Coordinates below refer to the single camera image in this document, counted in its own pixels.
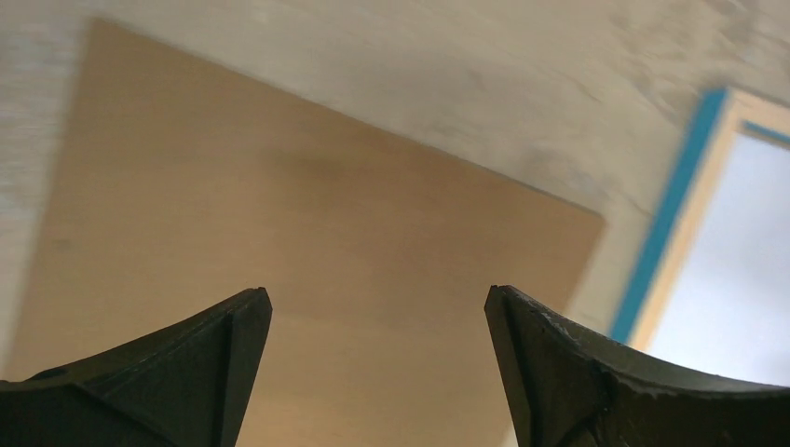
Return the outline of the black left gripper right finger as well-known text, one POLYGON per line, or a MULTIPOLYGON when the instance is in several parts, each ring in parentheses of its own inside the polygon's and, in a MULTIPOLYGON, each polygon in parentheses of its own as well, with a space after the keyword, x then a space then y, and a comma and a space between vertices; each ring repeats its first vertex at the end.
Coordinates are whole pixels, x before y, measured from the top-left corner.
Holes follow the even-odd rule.
POLYGON ((785 446, 789 391, 675 365, 512 286, 486 315, 521 446, 785 446))

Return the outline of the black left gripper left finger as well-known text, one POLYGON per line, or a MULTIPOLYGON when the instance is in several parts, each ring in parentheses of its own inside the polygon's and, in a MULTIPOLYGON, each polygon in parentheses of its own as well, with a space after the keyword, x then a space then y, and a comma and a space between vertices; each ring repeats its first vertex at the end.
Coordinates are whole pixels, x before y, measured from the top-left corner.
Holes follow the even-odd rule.
POLYGON ((272 317, 263 288, 1 385, 5 446, 233 446, 272 317))

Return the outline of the blue wooden picture frame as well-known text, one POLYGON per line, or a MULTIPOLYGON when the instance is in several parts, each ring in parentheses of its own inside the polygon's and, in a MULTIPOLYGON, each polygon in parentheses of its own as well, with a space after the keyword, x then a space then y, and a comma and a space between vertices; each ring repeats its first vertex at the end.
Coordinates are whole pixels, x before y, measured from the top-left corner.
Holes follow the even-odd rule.
POLYGON ((788 144, 788 102, 743 88, 704 91, 613 319, 612 339, 640 351, 649 348, 735 141, 742 134, 788 144))

